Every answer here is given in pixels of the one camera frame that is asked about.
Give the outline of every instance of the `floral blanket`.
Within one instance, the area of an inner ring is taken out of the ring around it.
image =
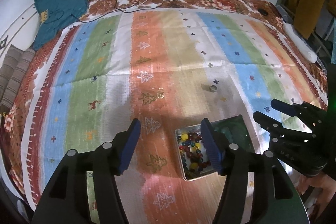
[[[6,167],[33,209],[67,150],[94,150],[138,118],[140,140],[117,178],[130,223],[211,223],[225,178],[182,180],[174,131],[241,114],[261,153],[269,137],[253,112],[308,131],[270,101],[327,106],[325,75],[302,57],[266,1],[88,1],[83,21],[114,12],[65,28],[36,53],[1,127]],[[115,11],[127,7],[144,10]],[[215,93],[204,88],[210,85]],[[92,174],[87,178],[97,222]]]

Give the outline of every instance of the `striped bedsheet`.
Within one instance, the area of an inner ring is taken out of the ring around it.
[[[30,206],[38,204],[67,150],[94,150],[138,118],[136,151],[116,179],[129,222],[139,224],[211,223],[216,212],[225,177],[181,179],[173,147],[177,128],[204,117],[217,121],[241,114],[262,153],[269,136],[253,121],[253,112],[308,132],[297,118],[273,110],[270,101],[326,104],[275,27],[219,10],[115,13],[70,26],[32,81],[21,143]],[[217,91],[206,91],[210,85]],[[97,222],[92,174],[87,177],[90,213]],[[252,177],[248,189],[251,194]]]

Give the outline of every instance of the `teal shirt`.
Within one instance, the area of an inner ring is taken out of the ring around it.
[[[53,39],[59,30],[77,21],[88,8],[87,0],[35,0],[35,8],[41,15],[41,25],[33,42],[38,50]]]

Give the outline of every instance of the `blue gripper pad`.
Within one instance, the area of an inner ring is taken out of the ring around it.
[[[138,119],[134,119],[127,131],[117,134],[117,135],[119,134],[126,135],[126,136],[123,136],[126,138],[125,139],[126,143],[124,144],[124,147],[122,148],[122,150],[118,153],[118,157],[120,159],[120,165],[118,167],[118,170],[121,174],[125,170],[127,170],[131,162],[135,147],[140,137],[140,132],[141,132],[141,123]]]
[[[271,107],[277,111],[287,114],[288,116],[296,116],[296,110],[292,105],[279,101],[277,99],[271,100]]]
[[[203,144],[205,146],[207,155],[210,159],[211,165],[219,174],[222,174],[222,160],[225,155],[225,151],[221,151],[220,148],[216,145],[215,140],[212,136],[214,129],[212,128],[208,119],[203,119],[201,121],[201,136]]]

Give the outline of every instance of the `striped pillow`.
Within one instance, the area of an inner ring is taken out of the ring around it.
[[[8,113],[14,104],[15,97],[20,88],[23,77],[25,76],[28,67],[35,56],[35,51],[31,48],[27,49],[21,56],[13,75],[11,76],[5,92],[3,94],[0,113]]]
[[[0,68],[0,100],[7,87],[7,84],[13,75],[14,69],[19,62],[23,51],[17,47],[10,45]]]

